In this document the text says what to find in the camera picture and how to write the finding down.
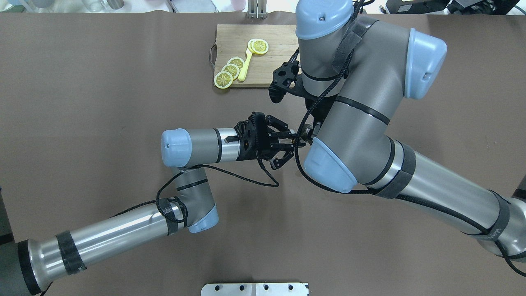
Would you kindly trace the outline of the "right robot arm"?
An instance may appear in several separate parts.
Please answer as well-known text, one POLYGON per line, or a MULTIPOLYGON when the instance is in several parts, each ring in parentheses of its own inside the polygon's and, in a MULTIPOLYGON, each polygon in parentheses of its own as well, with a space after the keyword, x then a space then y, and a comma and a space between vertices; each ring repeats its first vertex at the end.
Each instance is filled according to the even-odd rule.
POLYGON ((301 0, 295 16, 308 111, 328 103, 303 174, 327 191, 369 193, 423 210, 476 239, 487 251, 525 261, 525 200, 442 167, 386 135, 403 98, 422 99, 447 45, 415 29, 367 16, 351 0, 301 0))

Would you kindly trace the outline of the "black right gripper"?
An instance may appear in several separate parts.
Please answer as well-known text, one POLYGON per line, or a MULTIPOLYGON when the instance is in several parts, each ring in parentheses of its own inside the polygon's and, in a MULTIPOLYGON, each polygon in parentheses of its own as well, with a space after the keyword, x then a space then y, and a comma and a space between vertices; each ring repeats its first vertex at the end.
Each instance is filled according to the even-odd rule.
MULTIPOLYGON (((306 109, 309 110, 314 103, 319 99, 318 96, 307 94, 306 96, 306 109)), ((327 114, 329 113, 336 96, 326 96, 323 100, 317 104, 317 106, 310 112, 310 116, 313 117, 312 132, 318 132, 321 124, 325 121, 327 114)))

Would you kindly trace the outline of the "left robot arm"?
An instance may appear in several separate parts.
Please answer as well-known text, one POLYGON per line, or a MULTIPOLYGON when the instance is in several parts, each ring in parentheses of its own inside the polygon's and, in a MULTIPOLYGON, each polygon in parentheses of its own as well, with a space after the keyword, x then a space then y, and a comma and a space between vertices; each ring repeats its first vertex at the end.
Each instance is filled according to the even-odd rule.
POLYGON ((173 177, 154 200, 75 231, 38 242, 15 242, 1 205, 1 294, 44 295, 51 283, 151 240, 188 229, 192 234, 214 227, 216 202, 205 168, 214 163, 257 160, 273 170, 283 167, 303 147, 300 135, 271 115, 253 112, 225 129, 174 129, 161 136, 161 155, 173 177))

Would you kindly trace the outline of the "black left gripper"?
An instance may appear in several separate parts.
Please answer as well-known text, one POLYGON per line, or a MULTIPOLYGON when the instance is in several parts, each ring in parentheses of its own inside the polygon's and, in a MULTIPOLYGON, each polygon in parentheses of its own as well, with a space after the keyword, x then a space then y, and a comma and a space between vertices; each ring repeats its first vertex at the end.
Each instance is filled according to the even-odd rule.
POLYGON ((263 159, 273 170, 283 167, 295 155, 295 142, 270 143, 270 138, 293 138, 295 131, 288 124, 262 112, 252 112, 247 120, 238 122, 234 130, 239 141, 237 161, 263 159))

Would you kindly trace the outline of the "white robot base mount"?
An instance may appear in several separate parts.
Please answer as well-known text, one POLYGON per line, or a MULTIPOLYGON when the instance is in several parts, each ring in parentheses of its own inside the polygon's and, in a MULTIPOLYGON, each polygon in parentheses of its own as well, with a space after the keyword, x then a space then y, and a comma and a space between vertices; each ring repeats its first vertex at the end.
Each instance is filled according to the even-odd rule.
POLYGON ((211 283, 201 289, 201 296, 309 296, 308 283, 211 283))

